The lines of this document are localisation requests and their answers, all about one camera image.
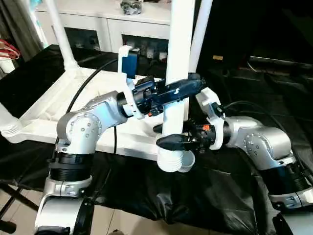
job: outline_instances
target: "black fabric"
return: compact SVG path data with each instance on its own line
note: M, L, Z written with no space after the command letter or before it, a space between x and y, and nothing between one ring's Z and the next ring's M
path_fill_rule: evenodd
M116 54L73 50L81 65L97 68ZM139 73L149 63L143 62ZM115 71L117 65L108 70ZM149 72L164 77L162 67ZM0 80L0 102L15 116L21 116L62 74L63 61L58 47L50 46L31 61ZM249 100L264 106L283 124L296 151L307 164L312 164L313 107L307 86L292 78L268 77L252 72L220 71L203 73L208 85L222 103ZM248 115L273 126L270 119L248 107L228 115ZM203 116L194 99L190 99L190 116ZM43 190L47 176L46 160L53 145L34 141L10 144L0 137L0 182L28 189ZM143 217L167 223L182 222L193 226L239 235L274 234L272 218L277 214L268 198L261 176L246 155L236 149L222 148L197 156L188 173L167 173L155 162L96 152L92 167L94 181L90 194L99 180L105 179L98 204L122 209Z

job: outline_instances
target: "red object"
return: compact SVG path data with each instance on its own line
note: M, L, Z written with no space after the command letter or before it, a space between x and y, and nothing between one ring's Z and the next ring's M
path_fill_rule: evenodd
M202 129L204 131L209 131L210 130L210 125L203 125Z
M17 50L14 46L12 46L11 44L9 44L7 41L0 39L0 52L1 53L5 53L7 55L1 55L0 57L3 58L10 58L10 59L18 59L19 56L21 55L20 51Z

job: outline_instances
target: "white pvc pipe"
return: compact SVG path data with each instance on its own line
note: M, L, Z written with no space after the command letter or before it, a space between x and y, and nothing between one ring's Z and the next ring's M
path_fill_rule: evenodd
M190 51L189 71L196 72L213 0L202 0Z
M0 103L0 132L3 137L9 137L22 129L20 120L12 116Z
M194 8L195 0L172 1L166 85L188 77ZM183 119L183 101L165 105L163 136L181 134ZM183 151L168 151L160 148L157 164L167 172L180 170L183 155Z
M51 17L52 24L53 24L54 33L58 40L59 47L60 47L60 50L64 59L64 69L65 70L77 69L79 68L79 66L76 60L74 59L72 50L70 48L70 45L67 39L67 34L65 33L64 27L62 25L56 4L54 0L46 0L45 2L48 6L50 17Z

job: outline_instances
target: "tile floor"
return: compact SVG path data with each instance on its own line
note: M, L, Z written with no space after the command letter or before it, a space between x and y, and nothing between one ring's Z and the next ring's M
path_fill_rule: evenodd
M22 194L39 205L42 193L23 190ZM0 209L8 198L6 193L0 191ZM17 225L14 235L33 235L35 217L35 211L15 201L2 220ZM124 211L96 206L91 234L107 235L115 229L123 231L126 235L223 235L183 224L167 225L163 221L152 221Z

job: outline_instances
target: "orange part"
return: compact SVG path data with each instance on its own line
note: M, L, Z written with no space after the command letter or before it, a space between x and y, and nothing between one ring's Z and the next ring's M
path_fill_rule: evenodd
M210 130L210 125L203 125L202 129L204 131L209 131Z

